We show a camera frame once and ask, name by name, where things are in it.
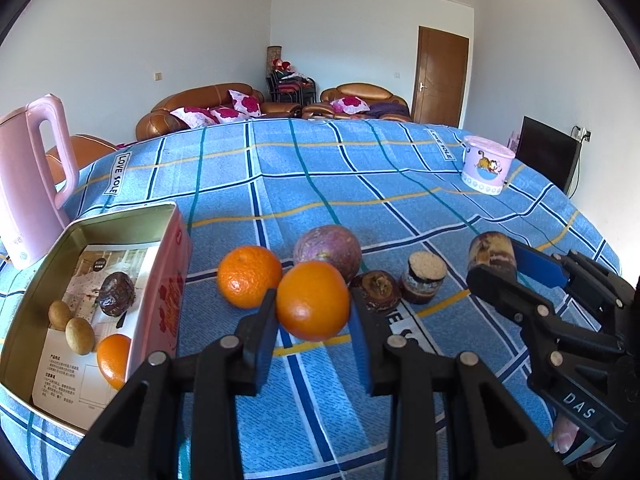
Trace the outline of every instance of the television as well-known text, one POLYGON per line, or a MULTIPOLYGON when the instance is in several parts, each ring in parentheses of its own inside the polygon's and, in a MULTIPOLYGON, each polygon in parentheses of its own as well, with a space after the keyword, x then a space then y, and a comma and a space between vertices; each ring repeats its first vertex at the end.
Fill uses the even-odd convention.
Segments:
POLYGON ((516 158, 569 193, 580 157, 580 142, 529 117, 524 117, 516 158))

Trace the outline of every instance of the black round logo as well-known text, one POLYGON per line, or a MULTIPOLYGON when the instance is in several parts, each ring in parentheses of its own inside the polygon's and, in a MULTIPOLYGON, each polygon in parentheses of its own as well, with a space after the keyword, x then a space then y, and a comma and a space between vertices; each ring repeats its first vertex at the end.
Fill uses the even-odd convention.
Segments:
POLYGON ((98 270, 103 270, 104 266, 107 264, 107 260, 104 258, 98 258, 94 261, 94 270, 97 272, 98 270))

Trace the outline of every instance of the blue plaid tablecloth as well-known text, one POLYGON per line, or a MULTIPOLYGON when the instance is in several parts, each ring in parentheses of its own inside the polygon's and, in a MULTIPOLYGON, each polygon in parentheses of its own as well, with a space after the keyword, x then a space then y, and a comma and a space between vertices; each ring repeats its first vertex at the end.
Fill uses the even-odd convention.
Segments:
MULTIPOLYGON (((448 275, 427 306, 401 304, 388 316, 393 332, 411 333, 427 351, 453 356, 473 349, 543 434, 544 402, 526 385, 528 354, 519 328, 470 296, 467 251, 478 233, 498 230, 547 253, 576 249, 619 271, 618 258, 591 223, 546 178, 515 160, 499 196, 460 179, 466 132, 389 121, 260 120, 223 124, 148 140, 81 171, 65 205, 71 218, 174 201, 193 241, 180 315, 178 354, 197 352, 232 333, 245 311, 216 287, 216 267, 243 244, 270 248, 285 268, 308 229, 339 223, 362 245, 369 269, 399 276, 416 250, 439 254, 448 275), (114 160, 130 153, 118 195, 105 194, 114 160)), ((0 264, 0 338, 6 335, 34 269, 0 264)), ((592 320, 558 290, 562 316, 592 320)), ((238 399, 245 478, 288 480, 382 478, 389 399, 366 397, 345 329, 324 344, 280 330, 268 383, 257 398, 238 399)), ((189 477, 187 399, 180 474, 189 477)), ((437 416, 438 428, 445 425, 437 416)), ((0 422, 26 465, 52 479, 78 442, 0 391, 0 422)), ((445 435, 439 431, 441 459, 445 435)))

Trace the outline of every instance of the orange fruit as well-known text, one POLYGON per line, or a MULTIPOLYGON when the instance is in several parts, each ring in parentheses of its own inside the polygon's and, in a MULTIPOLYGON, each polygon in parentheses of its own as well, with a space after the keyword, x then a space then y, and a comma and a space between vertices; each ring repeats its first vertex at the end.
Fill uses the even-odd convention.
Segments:
POLYGON ((350 304, 340 271, 327 262, 310 260, 284 275, 276 294, 276 315, 298 339, 325 341, 347 323, 350 304))
POLYGON ((282 279, 282 265, 264 247, 245 245, 227 254, 218 266, 218 288, 225 299, 239 308, 260 306, 268 288, 282 279))
POLYGON ((111 334, 98 343, 96 360, 100 373, 116 390, 124 386, 131 339, 124 334, 111 334))

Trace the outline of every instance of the pink lid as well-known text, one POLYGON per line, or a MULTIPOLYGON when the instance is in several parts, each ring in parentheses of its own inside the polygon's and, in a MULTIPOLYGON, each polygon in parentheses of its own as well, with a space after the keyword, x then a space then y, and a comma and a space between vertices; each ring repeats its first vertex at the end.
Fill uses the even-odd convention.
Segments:
POLYGON ((465 144, 469 144, 474 148, 480 148, 485 152, 493 153, 494 155, 502 156, 508 159, 515 158, 516 156, 516 154, 506 146, 503 146, 498 142, 494 142, 493 140, 485 139, 484 137, 466 136, 465 144))

